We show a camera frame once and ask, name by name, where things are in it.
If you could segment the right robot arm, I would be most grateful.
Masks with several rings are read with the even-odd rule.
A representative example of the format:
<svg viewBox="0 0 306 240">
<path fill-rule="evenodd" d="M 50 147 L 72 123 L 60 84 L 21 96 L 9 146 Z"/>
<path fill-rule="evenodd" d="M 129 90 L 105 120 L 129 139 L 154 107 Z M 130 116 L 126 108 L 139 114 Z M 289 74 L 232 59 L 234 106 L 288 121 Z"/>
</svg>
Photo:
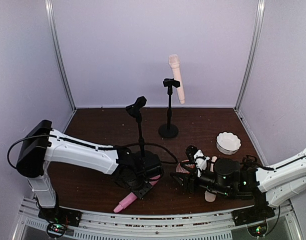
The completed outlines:
<svg viewBox="0 0 306 240">
<path fill-rule="evenodd" d="M 306 148 L 270 166 L 261 166 L 250 155 L 241 162 L 229 158 L 212 161 L 193 145 L 186 149 L 186 153 L 188 161 L 179 164 L 185 171 L 170 175 L 191 193 L 201 187 L 208 194 L 254 199 L 256 204 L 276 208 L 306 190 Z"/>
</svg>

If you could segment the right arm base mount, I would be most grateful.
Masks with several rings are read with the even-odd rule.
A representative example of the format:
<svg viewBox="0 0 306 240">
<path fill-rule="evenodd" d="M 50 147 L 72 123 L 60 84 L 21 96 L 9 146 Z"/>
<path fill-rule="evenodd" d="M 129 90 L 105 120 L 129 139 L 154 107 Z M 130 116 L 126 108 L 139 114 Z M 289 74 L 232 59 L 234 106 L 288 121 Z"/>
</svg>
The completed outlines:
<svg viewBox="0 0 306 240">
<path fill-rule="evenodd" d="M 267 219 L 275 216 L 273 208 L 257 208 L 255 206 L 234 210 L 231 214 L 235 226 L 246 225 L 248 233 L 255 238 L 268 234 Z"/>
</svg>

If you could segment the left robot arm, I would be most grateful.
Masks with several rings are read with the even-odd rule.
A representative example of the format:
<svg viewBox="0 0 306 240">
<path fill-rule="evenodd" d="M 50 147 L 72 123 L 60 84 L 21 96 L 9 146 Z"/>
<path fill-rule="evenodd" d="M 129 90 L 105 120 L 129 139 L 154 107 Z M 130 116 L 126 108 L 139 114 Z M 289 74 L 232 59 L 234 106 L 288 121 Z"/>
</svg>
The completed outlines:
<svg viewBox="0 0 306 240">
<path fill-rule="evenodd" d="M 68 163 L 113 176 L 116 184 L 130 191 L 114 208 L 115 213 L 141 199 L 164 174 L 159 156 L 144 150 L 142 143 L 137 153 L 126 146 L 100 145 L 65 135 L 52 128 L 49 120 L 36 125 L 22 142 L 16 169 L 27 178 L 40 207 L 46 210 L 58 206 L 48 175 L 51 162 Z"/>
</svg>

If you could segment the pink microphone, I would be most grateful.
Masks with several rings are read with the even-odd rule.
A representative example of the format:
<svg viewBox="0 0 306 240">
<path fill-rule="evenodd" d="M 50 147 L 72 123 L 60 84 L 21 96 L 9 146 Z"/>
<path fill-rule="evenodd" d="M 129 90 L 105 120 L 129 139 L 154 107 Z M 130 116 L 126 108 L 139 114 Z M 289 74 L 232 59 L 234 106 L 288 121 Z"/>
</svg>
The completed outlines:
<svg viewBox="0 0 306 240">
<path fill-rule="evenodd" d="M 161 178 L 161 175 L 155 176 L 149 181 L 149 186 L 147 187 L 147 190 L 145 192 L 148 192 L 152 187 L 157 184 L 159 179 Z M 114 213 L 119 213 L 120 211 L 126 209 L 130 204 L 132 204 L 138 197 L 133 193 L 130 192 L 126 197 L 124 197 L 118 205 L 114 208 Z"/>
</svg>

